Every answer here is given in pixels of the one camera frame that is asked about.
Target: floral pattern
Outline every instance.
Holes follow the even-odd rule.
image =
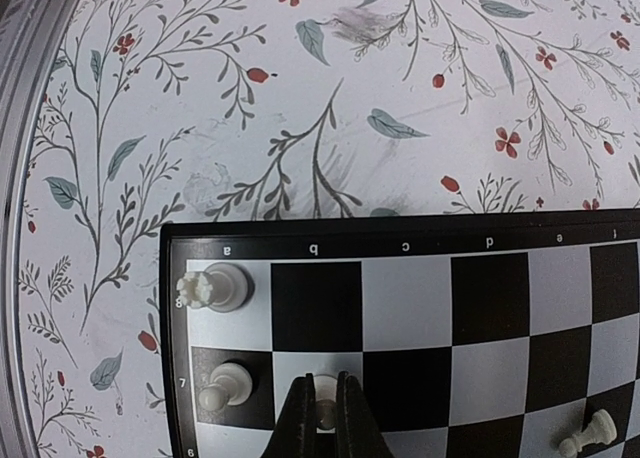
[[[40,455],[171,456],[165,223],[640,206],[637,2],[80,0],[24,177]]]

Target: silver edge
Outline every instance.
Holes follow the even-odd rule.
[[[0,458],[38,457],[17,276],[26,166],[53,61],[78,0],[11,0],[0,18]]]

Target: white chess piece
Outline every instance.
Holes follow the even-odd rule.
[[[338,380],[329,375],[316,375],[313,377],[316,389],[316,423],[323,431],[333,430],[336,427],[336,394],[338,392]]]
[[[243,404],[253,391],[251,375],[235,363],[224,363],[213,370],[209,383],[198,395],[198,403],[206,411],[214,413],[227,406]]]
[[[209,307],[220,313],[242,306],[250,289],[244,272],[229,263],[214,263],[205,271],[186,273],[176,288],[183,305],[195,309]]]
[[[610,445],[618,436],[616,424],[606,410],[593,414],[589,426],[560,443],[558,451],[563,458],[575,458],[586,445],[602,443]]]

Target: red berry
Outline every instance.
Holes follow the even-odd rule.
[[[269,78],[269,74],[262,68],[251,68],[247,70],[247,77],[256,83],[264,83]]]
[[[149,351],[156,351],[158,349],[156,339],[146,331],[140,332],[140,334],[138,335],[138,340],[140,341],[140,343],[142,343],[142,346],[144,346]]]
[[[433,87],[442,88],[444,86],[444,75],[437,74],[433,77]]]
[[[447,189],[447,191],[450,191],[451,193],[457,193],[458,191],[460,191],[460,185],[450,176],[445,176],[444,178],[442,178],[442,180],[440,180],[440,183]]]

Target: white square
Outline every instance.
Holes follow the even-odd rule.
[[[589,396],[636,379],[639,325],[635,314],[592,326]]]
[[[365,351],[451,346],[451,266],[444,256],[362,262]]]
[[[273,383],[276,418],[287,398],[291,383],[298,376],[311,373],[338,378],[341,371],[355,375],[362,383],[362,353],[289,353],[273,354]]]
[[[627,440],[640,435],[640,380],[636,381],[633,390],[633,404],[631,405],[631,415],[629,416],[629,427],[627,428]]]
[[[591,260],[588,246],[529,252],[531,334],[591,324]]]
[[[256,458],[262,456],[273,432],[234,426],[196,423],[200,456]]]
[[[204,271],[214,260],[189,260],[187,271]],[[188,308],[191,346],[232,350],[271,351],[271,265],[262,261],[228,262],[251,277],[254,290],[237,310],[219,313],[211,308]]]
[[[613,448],[607,448],[600,453],[596,453],[595,455],[591,455],[591,458],[622,458],[622,453],[624,452],[624,443],[620,443],[619,445],[614,446]]]
[[[565,438],[582,430],[586,398],[524,417],[519,458],[556,457]]]
[[[394,458],[446,458],[447,428],[383,433]]]
[[[449,425],[466,425],[525,411],[529,338],[453,348]]]

